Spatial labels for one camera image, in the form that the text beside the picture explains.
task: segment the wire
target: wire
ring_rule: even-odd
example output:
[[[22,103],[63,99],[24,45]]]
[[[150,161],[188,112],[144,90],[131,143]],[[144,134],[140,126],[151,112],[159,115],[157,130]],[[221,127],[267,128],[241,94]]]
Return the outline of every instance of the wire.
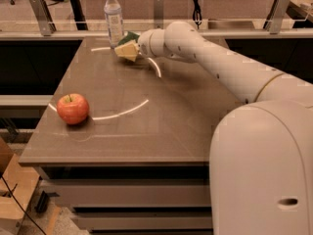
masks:
[[[198,0],[193,0],[193,1],[194,1],[194,5],[195,5],[195,10],[193,12],[193,20],[199,29],[199,25],[202,23],[201,8],[200,8],[200,5],[198,3]]]
[[[13,195],[13,192],[11,191],[7,181],[4,179],[3,176],[1,176],[3,182],[5,183],[6,187],[8,188],[8,191],[10,193],[10,196],[17,202],[18,206],[21,208],[22,212],[24,212],[24,214],[30,219],[31,222],[34,223],[34,225],[36,225],[38,227],[38,229],[44,234],[47,235],[44,230],[30,217],[30,215],[22,208],[21,204],[19,203],[19,201],[16,199],[16,197]]]

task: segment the bottle label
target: bottle label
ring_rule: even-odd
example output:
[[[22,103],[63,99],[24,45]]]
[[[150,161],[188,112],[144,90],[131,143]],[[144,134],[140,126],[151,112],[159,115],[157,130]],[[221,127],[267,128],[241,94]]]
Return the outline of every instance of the bottle label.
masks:
[[[121,14],[115,14],[115,15],[107,14],[107,19],[109,23],[109,34],[110,34],[111,44],[117,45],[117,43],[123,37]]]

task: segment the green object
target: green object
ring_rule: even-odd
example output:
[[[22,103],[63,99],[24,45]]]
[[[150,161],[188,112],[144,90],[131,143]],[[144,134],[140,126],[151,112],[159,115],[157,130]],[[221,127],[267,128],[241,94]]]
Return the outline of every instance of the green object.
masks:
[[[131,40],[135,40],[137,42],[138,38],[139,38],[139,35],[137,35],[134,32],[128,31],[127,35],[118,42],[117,46],[123,45]]]

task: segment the water bottle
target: water bottle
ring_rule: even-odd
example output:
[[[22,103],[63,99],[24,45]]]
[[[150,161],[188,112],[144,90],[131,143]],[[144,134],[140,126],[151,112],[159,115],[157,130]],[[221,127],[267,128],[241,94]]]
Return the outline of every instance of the water bottle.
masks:
[[[108,24],[110,44],[112,48],[115,48],[124,36],[121,7],[117,0],[107,0],[105,15]]]

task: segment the red apple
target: red apple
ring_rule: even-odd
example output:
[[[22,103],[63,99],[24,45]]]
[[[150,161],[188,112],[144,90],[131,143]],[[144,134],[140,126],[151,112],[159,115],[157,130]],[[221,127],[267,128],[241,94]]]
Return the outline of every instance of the red apple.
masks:
[[[57,112],[67,124],[78,124],[87,118],[89,104],[80,94],[67,94],[58,101]]]

